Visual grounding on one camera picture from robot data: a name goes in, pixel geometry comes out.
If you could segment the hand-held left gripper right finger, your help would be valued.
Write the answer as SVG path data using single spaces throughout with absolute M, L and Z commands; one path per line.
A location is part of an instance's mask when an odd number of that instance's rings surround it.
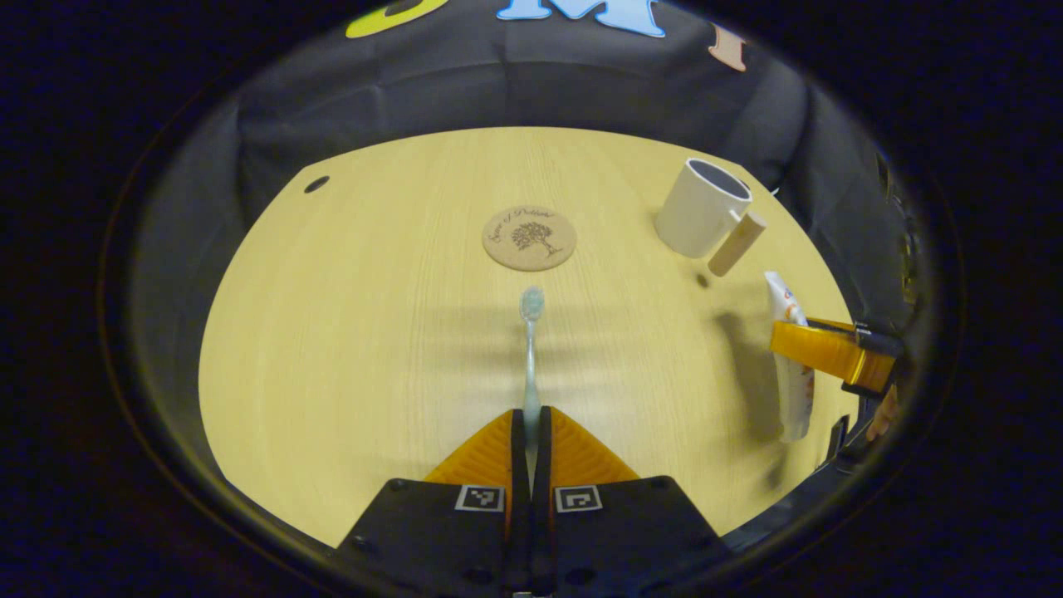
M 652 597 L 732 557 L 673 478 L 635 473 L 560 409 L 541 409 L 536 451 L 534 596 Z

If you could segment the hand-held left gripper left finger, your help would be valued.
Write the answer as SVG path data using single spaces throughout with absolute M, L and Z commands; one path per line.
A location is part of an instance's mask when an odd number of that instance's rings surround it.
M 422 480 L 387 481 L 338 552 L 424 597 L 532 590 L 523 413 L 490 421 Z

